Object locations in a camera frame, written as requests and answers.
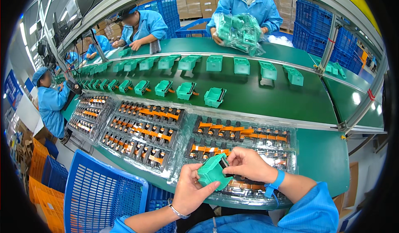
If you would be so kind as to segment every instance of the teal plastic part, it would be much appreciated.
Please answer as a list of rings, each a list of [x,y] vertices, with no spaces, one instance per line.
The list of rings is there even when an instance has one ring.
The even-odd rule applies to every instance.
[[[159,58],[161,58],[161,56],[152,56],[140,62],[140,71],[152,68],[152,66],[154,65],[154,61],[158,61]]]
[[[334,68],[338,69],[338,72],[340,73],[342,78],[345,80],[346,79],[346,75],[345,75],[344,70],[342,69],[342,66],[338,62],[333,63],[332,66]]]
[[[108,84],[109,84],[109,80],[107,80],[107,79],[103,80],[102,83],[100,84],[100,89],[105,90],[105,88],[107,87]]]
[[[135,87],[134,92],[137,95],[143,95],[146,92],[146,88],[150,87],[149,81],[141,80]]]
[[[135,59],[132,59],[132,60],[127,60],[127,61],[125,61],[125,65],[124,65],[124,69],[123,69],[123,70],[124,70],[125,72],[133,71],[134,69],[136,69],[137,63],[140,63],[140,62],[142,62],[143,60],[145,60],[144,57],[135,58]]]
[[[210,55],[206,60],[207,71],[222,71],[222,55]]]
[[[94,88],[94,87],[93,87],[94,82],[96,82],[96,80],[95,80],[95,79],[92,79],[92,80],[89,82],[89,84],[87,84],[88,87],[89,87],[89,88]]]
[[[203,97],[205,105],[217,108],[223,102],[223,97],[226,92],[226,89],[212,87],[209,91],[206,91]]]
[[[245,57],[234,57],[234,73],[235,74],[249,74],[250,65]]]
[[[124,68],[125,62],[126,62],[126,61],[122,61],[122,62],[119,62],[118,64],[116,64],[116,65],[112,68],[112,71],[113,71],[114,73],[117,73],[117,72],[119,72],[119,71],[122,71],[123,68]]]
[[[189,100],[190,96],[194,92],[194,88],[197,85],[195,82],[184,82],[177,89],[177,98],[182,100]]]
[[[158,62],[158,69],[170,69],[173,65],[176,59],[181,59],[182,55],[169,55],[165,58],[162,58]]]
[[[173,81],[161,81],[155,86],[155,94],[165,97],[169,89],[172,88],[172,83]]]
[[[101,80],[96,80],[94,83],[93,83],[93,89],[98,89],[99,87],[100,87],[100,84],[101,84]]]
[[[220,191],[226,187],[233,177],[225,177],[222,173],[222,164],[227,163],[226,154],[218,154],[208,158],[205,163],[197,170],[198,176],[200,177],[198,182],[203,186],[219,181],[220,185],[216,188],[216,191]]]
[[[268,61],[259,61],[261,66],[261,75],[263,78],[277,80],[277,70],[276,67]]]
[[[302,74],[293,67],[283,65],[283,68],[288,73],[288,80],[291,84],[297,86],[303,86],[303,76]]]
[[[179,61],[178,70],[190,71],[196,66],[196,62],[201,61],[202,55],[189,55]]]
[[[113,81],[111,81],[111,83],[108,84],[108,90],[113,91],[115,89],[115,87],[118,85],[119,85],[119,81],[113,80]]]
[[[123,93],[126,93],[127,90],[129,90],[129,87],[131,88],[132,85],[133,85],[133,84],[132,84],[132,81],[130,81],[130,80],[124,80],[124,81],[122,82],[122,84],[119,85],[119,91],[121,91],[121,92],[123,92]]]

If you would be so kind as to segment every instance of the person's sleeve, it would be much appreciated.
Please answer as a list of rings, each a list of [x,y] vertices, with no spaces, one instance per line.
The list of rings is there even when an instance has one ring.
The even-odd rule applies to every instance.
[[[65,103],[67,102],[69,91],[70,89],[68,88],[66,81],[64,81],[64,88],[60,92],[52,88],[47,88],[46,91],[43,93],[43,102],[41,104],[46,109],[59,111],[64,107]]]
[[[208,32],[208,34],[212,35],[211,28],[216,27],[215,20],[214,20],[215,14],[225,13],[228,15],[231,12],[232,12],[232,0],[220,0],[217,3],[217,8],[212,15],[211,21],[209,21],[208,25],[206,26],[206,31]]]
[[[149,19],[149,30],[158,40],[162,39],[167,31],[167,25],[164,22],[160,13],[151,14],[151,19]]]
[[[277,226],[307,233],[337,232],[338,210],[328,192],[327,183],[317,183],[291,207]]]
[[[266,7],[269,9],[265,20],[261,24],[261,28],[267,27],[268,32],[266,35],[271,35],[274,31],[279,31],[282,24],[282,18],[278,13],[277,7],[273,0],[266,1]]]
[[[124,221],[128,216],[122,216],[120,218],[116,218],[114,221],[114,227],[109,233],[136,233],[132,228],[127,226]]]

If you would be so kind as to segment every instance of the blue plastic crate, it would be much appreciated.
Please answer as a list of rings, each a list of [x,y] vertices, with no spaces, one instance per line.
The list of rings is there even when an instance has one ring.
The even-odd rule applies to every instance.
[[[352,63],[352,54],[347,54],[340,49],[334,48],[330,61],[338,62],[343,68],[349,69]]]
[[[192,22],[192,23],[176,30],[177,38],[193,37],[192,36],[193,34],[202,35],[202,37],[211,37],[211,35],[208,34],[208,32],[205,29],[189,30],[189,28],[192,28],[193,26],[197,26],[204,22],[206,22],[206,24],[208,24],[209,21],[211,21],[211,18],[198,19],[197,21]]]
[[[46,139],[46,142],[44,143],[44,146],[47,148],[49,151],[49,154],[53,156],[55,159],[58,157],[58,149],[57,146],[53,144],[50,140]]]
[[[297,0],[295,22],[302,24],[313,36],[328,38],[332,13],[306,0]]]
[[[148,182],[76,150],[64,198],[66,232],[99,232],[145,212]]]
[[[294,22],[292,44],[312,55],[323,56],[327,40],[311,35],[301,24]]]
[[[68,171],[64,165],[47,155],[43,168],[42,184],[64,193],[67,184]]]

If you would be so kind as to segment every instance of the blue plastic basket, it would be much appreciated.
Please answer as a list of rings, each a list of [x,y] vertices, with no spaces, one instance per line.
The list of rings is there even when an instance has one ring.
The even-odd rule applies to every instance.
[[[332,13],[306,0],[297,0],[295,22],[302,24],[311,35],[328,38]]]
[[[68,171],[65,166],[47,155],[43,168],[42,184],[64,193],[67,179]]]
[[[322,57],[326,48],[326,42],[327,40],[311,35],[301,24],[294,22],[294,35],[292,44],[295,48],[302,49],[312,55]]]
[[[147,201],[147,209],[146,211],[154,211],[157,209],[160,209],[162,207],[167,206],[167,200],[168,198],[173,198],[173,193],[167,192],[165,190],[162,190],[158,187],[150,185],[150,188],[148,189],[148,201]],[[157,231],[157,233],[169,233],[169,232],[174,232],[174,229],[176,228],[176,222],[172,222],[160,230]]]
[[[50,140],[46,139],[46,142],[44,143],[44,146],[46,146],[47,150],[49,151],[49,154],[53,156],[55,159],[58,157],[58,149],[57,146],[53,144]]]
[[[193,26],[197,26],[204,22],[206,22],[206,24],[208,25],[209,21],[211,21],[211,18],[198,19],[197,21],[192,22],[192,23],[176,30],[177,38],[193,37],[192,36],[193,34],[202,35],[202,37],[211,37],[211,35],[208,34],[208,32],[205,29],[189,30],[189,28],[192,28]]]
[[[65,190],[65,231],[99,232],[117,217],[143,213],[147,193],[145,179],[76,150]]]

